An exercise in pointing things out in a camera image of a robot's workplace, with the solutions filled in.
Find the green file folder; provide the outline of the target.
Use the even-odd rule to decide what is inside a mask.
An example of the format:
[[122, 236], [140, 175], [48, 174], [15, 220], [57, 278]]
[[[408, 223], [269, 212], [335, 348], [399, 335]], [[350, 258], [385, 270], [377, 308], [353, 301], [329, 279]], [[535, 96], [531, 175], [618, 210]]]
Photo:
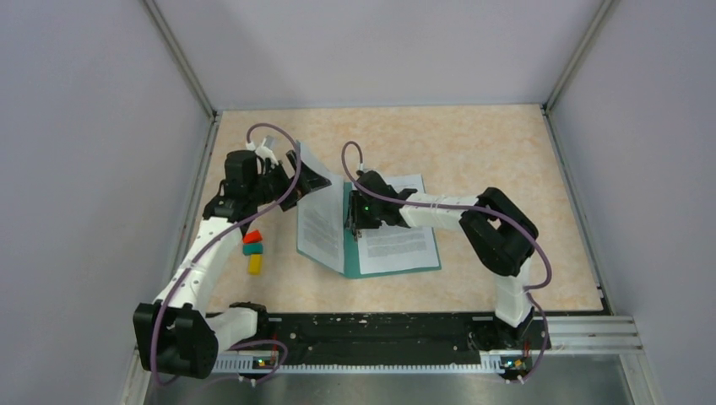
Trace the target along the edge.
[[[343, 219], [347, 218], [348, 194], [352, 190], [352, 184], [344, 180]], [[357, 238], [358, 237], [353, 236], [353, 233], [350, 230], [347, 230], [344, 227], [344, 272], [341, 274], [345, 278], [358, 279], [357, 273], [359, 272], [359, 266], [357, 260]]]

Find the printed paper sheet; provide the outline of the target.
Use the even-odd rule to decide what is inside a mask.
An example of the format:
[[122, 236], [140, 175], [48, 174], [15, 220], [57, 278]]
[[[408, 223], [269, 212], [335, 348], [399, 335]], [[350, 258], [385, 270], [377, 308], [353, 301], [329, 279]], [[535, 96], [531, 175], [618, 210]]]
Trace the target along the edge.
[[297, 204], [297, 252], [336, 273], [343, 273], [343, 177], [331, 172], [306, 143], [300, 142], [299, 147], [301, 171], [313, 170], [328, 184], [309, 192]]
[[434, 229], [382, 224], [357, 238], [358, 278], [436, 271], [442, 268]]

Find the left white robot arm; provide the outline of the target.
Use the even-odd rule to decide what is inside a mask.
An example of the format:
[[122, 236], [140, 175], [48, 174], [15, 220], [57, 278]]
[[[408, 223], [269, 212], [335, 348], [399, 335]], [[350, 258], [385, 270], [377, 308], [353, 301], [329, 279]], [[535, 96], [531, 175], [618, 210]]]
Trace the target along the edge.
[[225, 158], [225, 177], [205, 205], [198, 233], [167, 286], [133, 313], [143, 368], [161, 374], [204, 379], [219, 354], [236, 343], [261, 348], [271, 335], [266, 308], [239, 303], [207, 312], [210, 297], [232, 252], [260, 213], [288, 211], [306, 195], [330, 186], [319, 161], [302, 144], [286, 154], [295, 174], [260, 150], [237, 150]]

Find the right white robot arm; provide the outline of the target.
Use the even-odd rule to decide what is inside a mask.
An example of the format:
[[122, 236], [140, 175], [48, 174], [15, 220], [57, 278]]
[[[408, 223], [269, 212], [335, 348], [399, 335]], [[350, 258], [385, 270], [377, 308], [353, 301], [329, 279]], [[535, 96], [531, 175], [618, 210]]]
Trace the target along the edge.
[[488, 187], [477, 196], [435, 196], [414, 188], [398, 191], [374, 170], [360, 170], [357, 175], [344, 222], [354, 237], [384, 225], [465, 235], [480, 262], [496, 278], [497, 341], [516, 348], [529, 337], [526, 321], [534, 310], [522, 272], [529, 267], [539, 231], [501, 190]]

